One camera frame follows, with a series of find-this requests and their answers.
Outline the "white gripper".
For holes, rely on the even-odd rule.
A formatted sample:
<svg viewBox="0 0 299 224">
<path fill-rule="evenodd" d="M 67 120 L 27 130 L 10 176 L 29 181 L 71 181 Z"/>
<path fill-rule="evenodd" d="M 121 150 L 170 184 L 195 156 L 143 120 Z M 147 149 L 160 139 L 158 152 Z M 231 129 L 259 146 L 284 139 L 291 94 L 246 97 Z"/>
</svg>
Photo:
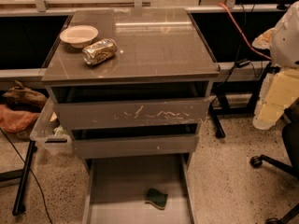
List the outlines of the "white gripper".
<svg viewBox="0 0 299 224">
<path fill-rule="evenodd" d="M 255 107 L 253 126 L 268 130 L 281 118 L 284 110 L 299 98 L 299 71 L 283 69 L 276 74 L 267 74 L 261 86 Z"/>
</svg>

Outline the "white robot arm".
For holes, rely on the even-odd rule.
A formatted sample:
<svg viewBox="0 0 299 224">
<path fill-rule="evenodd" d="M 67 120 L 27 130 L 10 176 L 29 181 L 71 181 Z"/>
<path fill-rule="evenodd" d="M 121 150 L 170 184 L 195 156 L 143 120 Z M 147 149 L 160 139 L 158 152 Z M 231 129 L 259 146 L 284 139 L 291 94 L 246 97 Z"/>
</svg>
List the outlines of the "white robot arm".
<svg viewBox="0 0 299 224">
<path fill-rule="evenodd" d="M 269 49 L 272 64 L 280 71 L 263 80 L 252 121 L 260 130 L 274 126 L 299 98 L 299 2 L 293 3 L 272 29 Z"/>
</svg>

